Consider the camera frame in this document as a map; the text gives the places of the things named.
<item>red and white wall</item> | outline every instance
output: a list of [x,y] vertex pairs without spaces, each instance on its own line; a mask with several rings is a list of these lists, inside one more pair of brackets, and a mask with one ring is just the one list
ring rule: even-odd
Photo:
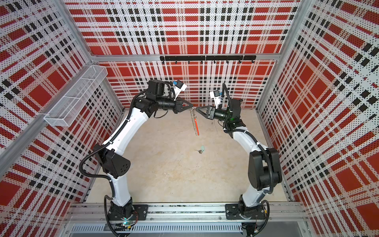
[[[51,1],[2,2],[0,28],[3,152],[87,60]],[[55,236],[89,184],[78,173],[80,160],[110,136],[119,116],[100,86],[69,128],[46,126],[36,134],[1,177],[0,236]]]
[[379,235],[379,1],[317,0],[261,107],[318,236]]

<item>perforated panel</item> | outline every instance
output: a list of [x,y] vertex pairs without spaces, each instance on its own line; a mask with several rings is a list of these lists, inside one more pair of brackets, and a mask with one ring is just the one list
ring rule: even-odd
[[64,0],[95,55],[278,53],[300,0]]
[[0,5],[0,152],[86,64],[51,1]]
[[[55,236],[89,185],[80,161],[110,136],[119,116],[100,85],[69,128],[46,126],[36,136],[0,182],[0,236]],[[84,168],[93,173],[96,165],[90,159]]]
[[318,236],[379,235],[379,1],[314,1],[262,116]]
[[274,66],[273,60],[238,63],[237,61],[205,62],[106,62],[107,79],[125,107],[133,96],[147,88],[147,81],[181,80],[188,87],[179,96],[194,104],[212,104],[209,92],[222,90],[222,83],[230,89],[230,96],[243,99],[242,107],[252,108],[258,102],[266,80]]

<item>plaid wall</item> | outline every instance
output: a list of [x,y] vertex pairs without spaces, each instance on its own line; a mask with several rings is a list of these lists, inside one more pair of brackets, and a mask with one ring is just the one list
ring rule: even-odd
[[[0,3],[0,152],[87,63],[51,1]],[[120,112],[99,86],[69,128],[46,126],[0,179],[0,236],[54,236],[89,179],[78,164]],[[96,162],[86,167],[93,171]]]
[[0,5],[0,152],[87,63],[50,1]]
[[379,1],[317,0],[262,107],[318,236],[379,235]]
[[278,53],[300,0],[64,0],[94,55]]
[[188,86],[180,97],[203,106],[213,104],[209,92],[222,90],[226,83],[230,96],[243,99],[242,107],[253,108],[274,66],[273,60],[258,60],[255,63],[237,61],[194,62],[103,62],[108,70],[108,81],[125,107],[130,106],[133,96],[147,88],[147,81],[181,80]]

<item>metal spring chain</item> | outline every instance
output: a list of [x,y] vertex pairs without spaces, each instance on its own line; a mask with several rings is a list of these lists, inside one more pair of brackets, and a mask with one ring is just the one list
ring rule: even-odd
[[197,130],[195,108],[191,108],[190,112],[191,112],[191,119],[192,119],[193,130],[195,131],[196,136],[198,136],[199,135],[199,131]]

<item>red plaid backdrop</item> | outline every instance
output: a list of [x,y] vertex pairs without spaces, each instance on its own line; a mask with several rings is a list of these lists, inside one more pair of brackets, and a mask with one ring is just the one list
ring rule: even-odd
[[318,236],[379,235],[379,1],[318,0],[262,107]]
[[209,92],[221,90],[225,82],[231,97],[243,99],[242,106],[252,108],[258,102],[274,61],[260,60],[254,64],[237,61],[104,62],[100,65],[107,67],[108,81],[125,107],[129,107],[134,95],[147,88],[147,81],[156,78],[183,81],[188,88],[179,96],[196,107],[212,104]]
[[[3,1],[0,28],[3,152],[87,61],[49,1]],[[69,128],[46,126],[36,134],[1,177],[0,236],[57,234],[88,186],[77,170],[80,160],[110,136],[119,116],[100,86]]]
[[95,55],[278,53],[300,0],[64,0]]

